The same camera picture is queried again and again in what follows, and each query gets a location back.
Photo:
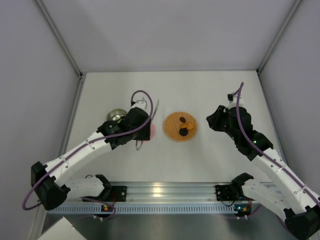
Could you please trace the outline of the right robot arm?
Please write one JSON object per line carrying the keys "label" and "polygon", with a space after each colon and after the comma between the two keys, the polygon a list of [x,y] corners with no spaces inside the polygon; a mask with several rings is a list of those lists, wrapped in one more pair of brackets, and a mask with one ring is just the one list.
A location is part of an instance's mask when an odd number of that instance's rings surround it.
{"label": "right robot arm", "polygon": [[206,117],[209,128],[226,133],[237,150],[262,170],[280,193],[242,173],[231,183],[216,185],[220,202],[255,200],[280,218],[298,240],[307,240],[320,230],[320,196],[310,190],[289,168],[262,133],[253,128],[252,117],[242,106],[223,106]]}

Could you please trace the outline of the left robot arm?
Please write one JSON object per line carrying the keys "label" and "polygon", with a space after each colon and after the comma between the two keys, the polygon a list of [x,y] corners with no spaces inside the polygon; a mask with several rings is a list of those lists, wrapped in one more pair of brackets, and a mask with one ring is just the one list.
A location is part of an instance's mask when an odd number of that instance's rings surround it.
{"label": "left robot arm", "polygon": [[31,167],[31,190],[44,209],[50,211],[75,199],[98,203],[112,200],[112,185],[103,174],[85,178],[72,176],[119,146],[130,141],[150,140],[152,117],[153,113],[133,106],[119,119],[105,121],[84,142],[64,155],[45,164],[36,162]]}

